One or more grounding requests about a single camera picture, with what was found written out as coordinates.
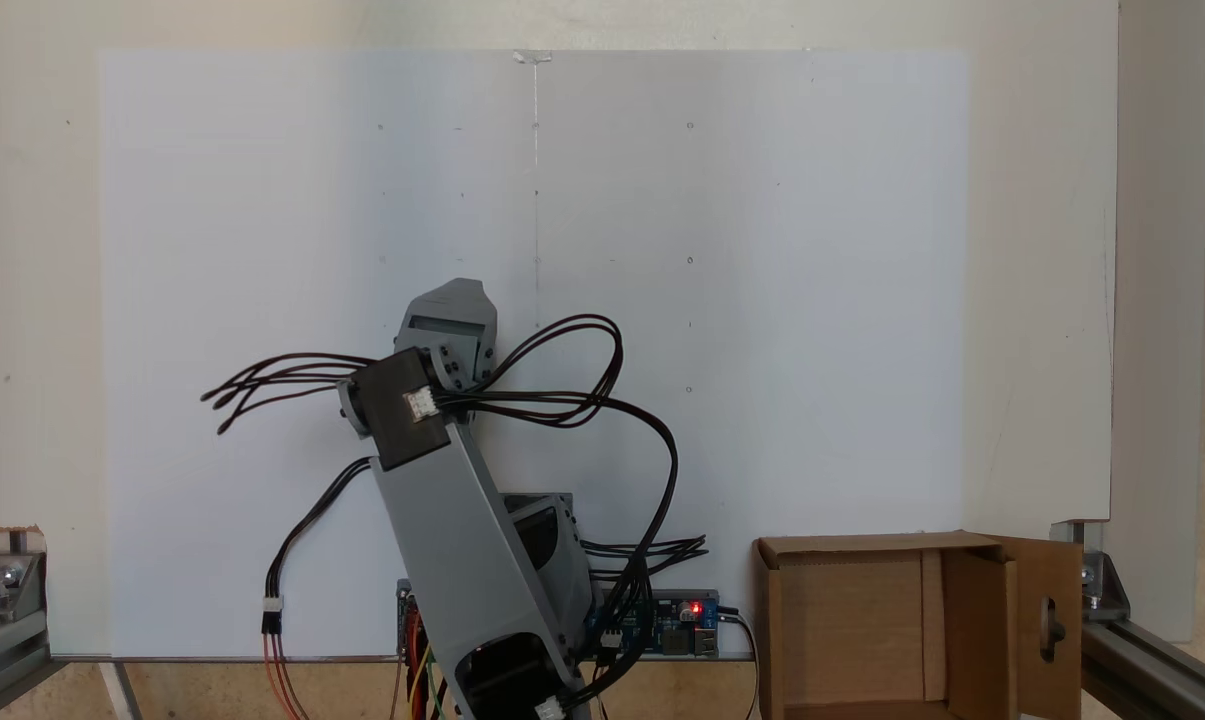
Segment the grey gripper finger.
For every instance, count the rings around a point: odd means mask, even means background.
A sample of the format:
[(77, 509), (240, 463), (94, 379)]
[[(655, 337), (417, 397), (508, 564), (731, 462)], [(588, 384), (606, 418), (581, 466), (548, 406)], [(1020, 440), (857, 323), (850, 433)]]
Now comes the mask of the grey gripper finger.
[(408, 321), (496, 321), (496, 306), (477, 279), (451, 279), (416, 296)]

